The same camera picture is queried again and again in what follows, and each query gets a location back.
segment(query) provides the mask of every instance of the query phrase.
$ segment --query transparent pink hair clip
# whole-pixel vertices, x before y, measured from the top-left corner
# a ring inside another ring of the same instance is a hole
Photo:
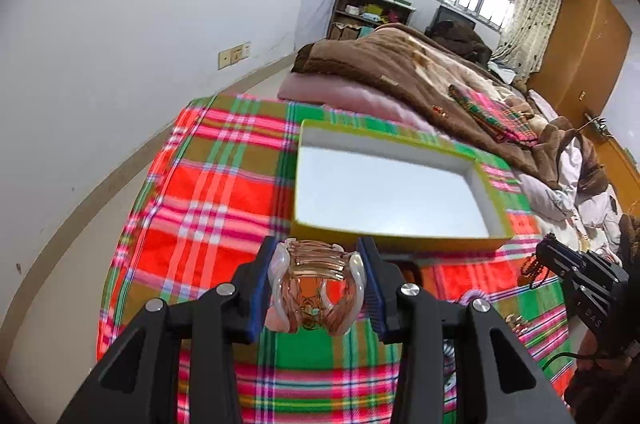
[[[359,253],[289,238],[276,247],[269,281],[273,305],[267,312],[267,328],[294,334],[300,327],[323,327],[330,336],[341,336],[362,310],[367,278]],[[342,297],[337,303],[327,295],[329,281],[340,283]]]

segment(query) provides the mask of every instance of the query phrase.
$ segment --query wall outlet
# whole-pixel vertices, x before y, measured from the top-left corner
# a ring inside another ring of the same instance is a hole
[[[251,43],[246,42],[242,45],[242,58],[248,58],[251,55]]]
[[[231,64],[235,64],[242,59],[242,44],[231,49]]]
[[[222,70],[223,68],[231,65],[231,50],[224,50],[218,54],[218,69]]]

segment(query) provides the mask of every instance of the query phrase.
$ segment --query wooden wardrobe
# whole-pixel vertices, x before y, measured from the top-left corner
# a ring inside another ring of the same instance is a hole
[[[527,87],[575,127],[600,115],[616,84],[631,29],[609,0],[562,0],[542,67]]]

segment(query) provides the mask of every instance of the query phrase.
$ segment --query black cable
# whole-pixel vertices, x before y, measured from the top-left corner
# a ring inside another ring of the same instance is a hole
[[[542,367],[543,370],[546,370],[552,362],[556,359],[560,359],[560,357],[572,357],[573,359],[584,359],[584,360],[596,360],[596,359],[613,359],[613,357],[603,356],[602,354],[574,354],[572,352],[560,352],[559,354],[555,354],[551,359],[545,362],[545,365]]]

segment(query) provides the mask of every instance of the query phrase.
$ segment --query open yellow box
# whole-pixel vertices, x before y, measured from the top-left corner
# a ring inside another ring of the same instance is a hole
[[[290,235],[384,252],[496,250],[511,224],[473,157],[407,137],[305,120]]]

